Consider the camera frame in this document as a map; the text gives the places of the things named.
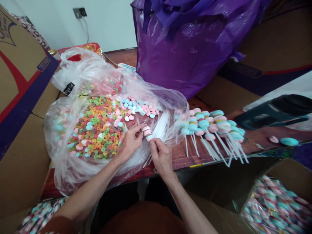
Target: open cardboard box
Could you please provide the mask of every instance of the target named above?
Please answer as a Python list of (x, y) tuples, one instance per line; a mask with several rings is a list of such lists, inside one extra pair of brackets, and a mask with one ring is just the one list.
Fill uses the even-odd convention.
[(311, 0), (272, 1), (237, 49), (246, 57), (230, 60), (197, 97), (228, 115), (311, 71), (311, 13)]
[(255, 182), (263, 175), (278, 179), (286, 189), (312, 203), (312, 171), (293, 159), (250, 158), (204, 168), (186, 189), (219, 233), (257, 233), (241, 216)]
[(50, 164), (43, 124), (59, 95), (50, 83), (58, 64), (0, 6), (1, 233), (14, 233), (40, 198)]

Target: purple bag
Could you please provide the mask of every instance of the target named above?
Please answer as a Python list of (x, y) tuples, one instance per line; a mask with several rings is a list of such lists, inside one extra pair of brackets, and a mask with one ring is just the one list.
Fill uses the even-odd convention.
[(235, 56), (271, 0), (134, 0), (137, 72), (195, 96)]

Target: white wall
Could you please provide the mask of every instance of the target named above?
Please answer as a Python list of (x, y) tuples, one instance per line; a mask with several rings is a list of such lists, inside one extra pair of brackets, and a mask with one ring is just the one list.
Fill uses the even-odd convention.
[(136, 47), (132, 0), (0, 0), (9, 11), (25, 13), (51, 48), (60, 49), (87, 42), (82, 19), (72, 9), (84, 7), (89, 41), (103, 52)]

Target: clear plastic bag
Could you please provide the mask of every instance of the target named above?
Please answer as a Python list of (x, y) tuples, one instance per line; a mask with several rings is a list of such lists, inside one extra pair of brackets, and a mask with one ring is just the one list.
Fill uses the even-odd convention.
[(257, 181), (242, 216), (264, 234), (308, 233), (312, 205), (282, 183), (264, 175)]
[[(110, 161), (92, 157), (78, 158), (68, 151), (68, 141), (88, 105), (87, 96), (106, 96), (115, 100), (133, 96), (137, 100), (142, 100), (156, 107), (159, 115), (152, 119), (137, 113), (135, 121), (138, 124), (150, 126), (153, 136), (160, 138), (170, 147), (183, 140), (185, 132), (182, 129), (187, 129), (189, 105), (180, 92), (147, 83), (130, 69), (115, 69), (102, 59), (94, 60), (92, 56), (83, 61), (64, 64), (66, 66), (63, 70), (54, 76), (54, 84), (56, 81), (60, 84), (58, 81), (62, 79), (64, 84), (75, 79), (75, 89), (69, 97), (60, 98), (51, 104), (44, 126), (48, 153), (55, 167), (55, 185), (62, 194), (71, 195)], [(77, 69), (81, 72), (79, 76), (81, 80), (71, 76), (78, 73)], [(123, 133), (127, 130), (128, 126), (125, 126)], [(119, 185), (141, 170), (149, 156), (150, 144), (144, 138), (141, 147), (112, 179), (110, 187)]]

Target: table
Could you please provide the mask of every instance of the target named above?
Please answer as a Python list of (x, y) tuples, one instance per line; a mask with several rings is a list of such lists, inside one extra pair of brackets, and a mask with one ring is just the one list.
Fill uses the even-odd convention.
[[(105, 53), (114, 63), (118, 64), (123, 62), (130, 66), (136, 67), (137, 64), (137, 48), (127, 49), (127, 50), (120, 50), (120, 51), (112, 51)], [(197, 97), (192, 98), (189, 100), (190, 109), (200, 108), (202, 110), (213, 111), (209, 106), (207, 106), (204, 102), (202, 102)], [(228, 119), (234, 119), (235, 116), (243, 113), (242, 110), (238, 110), (230, 115), (228, 115)], [(295, 138), (302, 143), (312, 141), (312, 132), (300, 132), (292, 129), (288, 129), (286, 127), (265, 127), (258, 129), (256, 131), (246, 130), (245, 140), (241, 144), (244, 152), (247, 155), (256, 154), (264, 151), (269, 151), (273, 149), (278, 149), (285, 147), (281, 143), (275, 144), (268, 140), (270, 136), (275, 136), (278, 139), (283, 137), (292, 137)], [(185, 170), (193, 167), (204, 166), (216, 162), (221, 161), (214, 161), (212, 157), (209, 155), (206, 148), (200, 141), (200, 137), (196, 137), (197, 148), (200, 157), (196, 155), (195, 147), (191, 140), (190, 136), (187, 136), (187, 143), (188, 143), (188, 154), (189, 158), (186, 157), (186, 145), (185, 141), (182, 141), (178, 146), (172, 149), (172, 163), (173, 169), (175, 171)], [(216, 141), (220, 152), (222, 155), (227, 158), (227, 155), (222, 148), (222, 145)], [(137, 181), (144, 178), (150, 178), (155, 176), (154, 165), (153, 162), (150, 165), (147, 165), (141, 171), (136, 173), (134, 176), (130, 177), (125, 183)], [(55, 188), (54, 185), (54, 169), (51, 168), (48, 172), (46, 182), (43, 188), (41, 200), (51, 199), (51, 198), (59, 198), (62, 195), (59, 191)]]

